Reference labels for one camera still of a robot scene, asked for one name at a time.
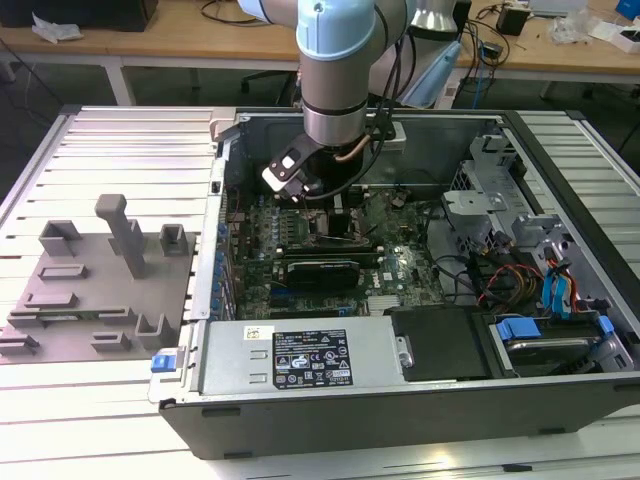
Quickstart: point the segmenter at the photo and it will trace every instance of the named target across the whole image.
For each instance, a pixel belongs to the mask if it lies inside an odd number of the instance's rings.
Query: floor
[[[16,81],[0,85],[0,200],[4,198],[32,153],[46,134],[46,122],[55,118],[58,104],[25,68],[16,68]],[[100,67],[38,65],[36,73],[67,104],[114,105],[111,89]],[[251,83],[249,93],[240,92],[246,71],[201,70],[201,89],[191,89],[184,69],[129,68],[139,105],[253,105],[270,106],[276,101],[284,77]],[[583,98],[587,86],[559,83],[548,100],[539,93],[541,82],[497,80],[481,96],[478,108],[518,110],[579,110],[617,148],[640,121],[638,100],[631,86],[597,85],[590,99]],[[471,108],[475,86],[468,85],[455,103]],[[625,147],[623,157],[640,171],[640,132]]]

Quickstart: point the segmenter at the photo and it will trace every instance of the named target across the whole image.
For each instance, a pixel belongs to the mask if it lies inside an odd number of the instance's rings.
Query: sticker
[[[276,388],[353,385],[346,330],[271,333]]]
[[[260,325],[257,327],[244,327],[245,340],[271,340],[276,327],[273,325]]]

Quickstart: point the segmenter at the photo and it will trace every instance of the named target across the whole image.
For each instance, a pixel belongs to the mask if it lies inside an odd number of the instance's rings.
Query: vertical gray post
[[[109,224],[113,238],[118,244],[125,262],[127,262],[131,276],[144,278],[143,238],[133,233],[124,214],[126,206],[127,200],[124,195],[100,195],[98,203],[96,203],[96,215]]]

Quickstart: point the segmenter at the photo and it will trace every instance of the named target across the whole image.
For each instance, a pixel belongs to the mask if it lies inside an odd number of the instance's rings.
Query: blue drive bracket
[[[503,342],[522,338],[540,338],[542,336],[533,317],[505,318],[496,327]]]
[[[598,324],[600,325],[600,328],[602,329],[602,333],[604,338],[610,337],[611,335],[613,335],[615,333],[615,329],[613,328],[613,323],[611,323],[611,320],[609,320],[609,317],[602,315],[599,319],[598,319]]]

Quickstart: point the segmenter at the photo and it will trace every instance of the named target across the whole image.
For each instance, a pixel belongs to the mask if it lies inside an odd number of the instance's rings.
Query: side panel
[[[201,459],[300,454],[573,432],[640,402],[601,382],[443,393],[161,407]]]

